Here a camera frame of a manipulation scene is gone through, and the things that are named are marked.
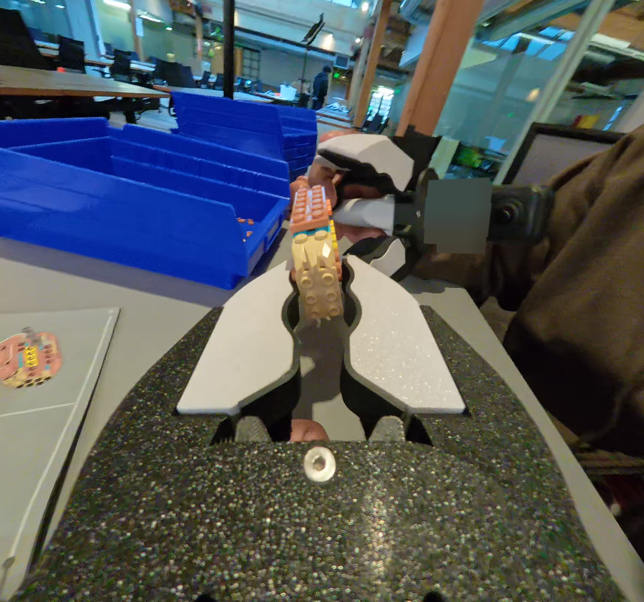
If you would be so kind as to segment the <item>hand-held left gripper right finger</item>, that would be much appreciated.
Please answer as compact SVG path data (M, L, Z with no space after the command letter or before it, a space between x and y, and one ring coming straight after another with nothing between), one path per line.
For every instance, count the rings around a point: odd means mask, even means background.
M351 272L347 296L357 308L347 368L404 413L464 413L466 404L418 301L357 256L345 262Z

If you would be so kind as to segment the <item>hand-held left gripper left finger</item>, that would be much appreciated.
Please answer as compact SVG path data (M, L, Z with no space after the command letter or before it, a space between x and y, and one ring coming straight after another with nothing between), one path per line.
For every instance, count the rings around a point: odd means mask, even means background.
M300 344L288 320L297 307L289 262L264 272L226 301L176 411L286 416L301 394Z

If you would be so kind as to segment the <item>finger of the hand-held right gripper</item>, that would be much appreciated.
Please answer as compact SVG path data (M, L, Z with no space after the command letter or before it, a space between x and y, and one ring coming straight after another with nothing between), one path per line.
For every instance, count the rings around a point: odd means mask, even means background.
M378 229L392 236L395 197L353 198L344 200L333 211L333 219L344 226Z
M317 164L341 175L339 196L347 186L399 195L407 190L414 173L414 160L389 137L378 134L342 134L327 139L318 147Z

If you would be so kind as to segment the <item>toy brick model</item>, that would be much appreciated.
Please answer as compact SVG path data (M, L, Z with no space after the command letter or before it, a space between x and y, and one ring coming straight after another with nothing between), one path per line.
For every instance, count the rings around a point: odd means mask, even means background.
M288 230L291 277L300 295L301 318L321 324L343 315L342 264L332 206L321 185L305 177L292 183Z

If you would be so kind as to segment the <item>blue plastic bin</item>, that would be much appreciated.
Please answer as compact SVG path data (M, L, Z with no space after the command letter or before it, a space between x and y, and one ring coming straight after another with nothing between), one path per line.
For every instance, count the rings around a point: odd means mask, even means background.
M281 226L286 199L113 157L101 173L1 150L1 236L232 290ZM242 240L237 218L254 219Z
M289 192L282 161L134 124L114 128L100 118L2 121L1 148L101 173L112 172L118 157L269 195Z

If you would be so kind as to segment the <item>grey desk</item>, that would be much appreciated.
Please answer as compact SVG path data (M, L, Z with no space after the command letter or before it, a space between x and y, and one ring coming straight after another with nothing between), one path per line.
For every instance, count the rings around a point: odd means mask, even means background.
M599 557L625 598L642 601L643 562L504 350L497 337L504 312L494 301L481 312L467 291L454 284L416 278L402 284L467 341L521 400L559 464ZM211 308L223 305L232 292L5 239L1 241L1 290L3 313L120 309L53 513L50 539L83 463L117 405L175 342Z

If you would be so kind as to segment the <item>person's left hand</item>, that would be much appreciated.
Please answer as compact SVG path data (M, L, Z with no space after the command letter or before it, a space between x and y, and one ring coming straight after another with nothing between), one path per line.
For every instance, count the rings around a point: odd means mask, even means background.
M316 442L329 440L324 427L317 421L293 419L291 421L290 442Z

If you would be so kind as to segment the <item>stack of blue bins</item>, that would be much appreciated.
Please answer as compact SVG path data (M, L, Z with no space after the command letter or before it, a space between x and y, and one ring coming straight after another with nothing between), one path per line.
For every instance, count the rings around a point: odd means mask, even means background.
M318 149L312 110L234 100L173 89L178 134L281 161L292 175L305 172Z

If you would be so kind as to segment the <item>instruction booklet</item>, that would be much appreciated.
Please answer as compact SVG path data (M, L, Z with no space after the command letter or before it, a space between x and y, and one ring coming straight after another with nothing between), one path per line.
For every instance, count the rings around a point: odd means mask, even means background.
M2 601L44 547L119 314L1 314Z

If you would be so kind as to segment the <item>black pole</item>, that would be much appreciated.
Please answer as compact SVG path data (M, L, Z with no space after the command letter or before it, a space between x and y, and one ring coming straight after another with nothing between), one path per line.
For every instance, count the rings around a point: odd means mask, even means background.
M223 6L223 96L234 99L235 90L235 0L222 0Z

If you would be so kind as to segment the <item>black office chair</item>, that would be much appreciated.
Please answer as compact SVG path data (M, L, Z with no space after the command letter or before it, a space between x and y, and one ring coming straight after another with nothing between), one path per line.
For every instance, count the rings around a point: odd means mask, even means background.
M59 35L58 39L59 49L58 56L56 58L57 68L60 71L85 74L86 53L84 42L63 35Z
M1 65L51 70L51 59L39 52L19 11L1 8Z

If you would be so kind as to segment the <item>wooden table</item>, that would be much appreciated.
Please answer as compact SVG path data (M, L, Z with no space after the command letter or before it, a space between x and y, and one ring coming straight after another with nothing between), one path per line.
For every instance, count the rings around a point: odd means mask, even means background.
M31 98L131 98L167 99L169 93L109 78L1 66L1 95Z

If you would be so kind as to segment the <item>wooden post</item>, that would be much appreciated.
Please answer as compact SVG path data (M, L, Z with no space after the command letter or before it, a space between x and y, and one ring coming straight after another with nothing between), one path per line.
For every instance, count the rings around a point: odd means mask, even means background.
M485 0L438 0L396 135L432 135Z
M375 71L380 58L382 41L390 19L392 2L393 0L381 0L380 10L378 12L374 32L369 45L369 51L362 51L361 54L361 56L365 58L363 59L365 64L362 67L362 78L359 82L358 96L354 107L353 126L355 128L360 128L366 117Z

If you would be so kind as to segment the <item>white metal post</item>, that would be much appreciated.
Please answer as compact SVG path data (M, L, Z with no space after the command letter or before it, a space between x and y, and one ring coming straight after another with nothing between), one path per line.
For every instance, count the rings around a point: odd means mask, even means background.
M501 185L503 183L531 125L533 123L544 122L551 115L566 88L566 84L570 82L575 69L579 66L585 51L591 42L592 36L598 32L601 22L608 15L608 12L615 1L616 0L591 0L590 4L587 6L584 14L582 15L580 24L575 30L572 40L569 42L568 48L563 53L558 66L547 82L543 92L536 100L533 109L519 132L516 143L496 174L493 181L495 185Z

